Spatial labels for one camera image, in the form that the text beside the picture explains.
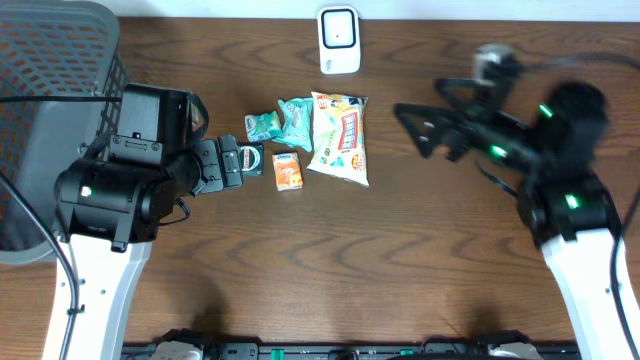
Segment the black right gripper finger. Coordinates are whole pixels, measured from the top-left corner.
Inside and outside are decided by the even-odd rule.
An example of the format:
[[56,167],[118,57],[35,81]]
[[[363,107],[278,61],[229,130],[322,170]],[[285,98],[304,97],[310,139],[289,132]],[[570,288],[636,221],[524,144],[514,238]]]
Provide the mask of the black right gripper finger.
[[439,78],[434,89],[452,109],[463,113],[481,113],[488,106],[488,87],[468,78]]
[[462,132],[464,120],[453,110],[397,103],[393,114],[423,158],[431,157],[440,146],[449,148],[449,159],[458,159],[468,151],[468,140]]

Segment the teal wet wipes pack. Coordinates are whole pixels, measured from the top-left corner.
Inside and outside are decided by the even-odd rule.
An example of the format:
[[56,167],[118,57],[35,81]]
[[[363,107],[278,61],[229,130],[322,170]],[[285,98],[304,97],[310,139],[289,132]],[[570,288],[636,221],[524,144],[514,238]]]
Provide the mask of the teal wet wipes pack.
[[278,105],[284,115],[282,133],[273,141],[291,148],[300,147],[306,152],[313,150],[311,139],[312,98],[279,100]]

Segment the large yellow wipes pack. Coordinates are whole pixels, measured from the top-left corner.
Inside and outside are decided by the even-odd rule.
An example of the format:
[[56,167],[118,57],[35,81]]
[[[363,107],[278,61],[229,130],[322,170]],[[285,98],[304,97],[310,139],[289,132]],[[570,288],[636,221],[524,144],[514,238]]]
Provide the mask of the large yellow wipes pack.
[[307,169],[369,186],[364,142],[367,97],[312,93],[313,156]]

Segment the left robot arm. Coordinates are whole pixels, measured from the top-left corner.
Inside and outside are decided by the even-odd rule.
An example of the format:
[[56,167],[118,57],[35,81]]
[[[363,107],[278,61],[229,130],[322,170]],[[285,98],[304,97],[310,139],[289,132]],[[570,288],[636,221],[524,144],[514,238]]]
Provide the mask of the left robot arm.
[[208,124],[190,91],[129,84],[117,130],[58,176],[61,256],[44,358],[119,358],[137,283],[174,206],[242,185],[236,139],[206,139]]

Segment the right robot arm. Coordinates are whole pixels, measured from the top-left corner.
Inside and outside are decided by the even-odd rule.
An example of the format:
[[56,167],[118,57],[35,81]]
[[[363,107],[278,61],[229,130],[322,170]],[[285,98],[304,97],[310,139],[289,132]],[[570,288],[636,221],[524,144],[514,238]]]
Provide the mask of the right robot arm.
[[514,80],[438,79],[447,107],[397,103],[393,113],[428,158],[439,146],[458,161],[470,150],[516,171],[504,191],[562,294],[584,359],[636,359],[639,305],[626,263],[621,219],[591,167],[608,126],[607,102],[584,82],[557,85],[524,123],[503,110]]

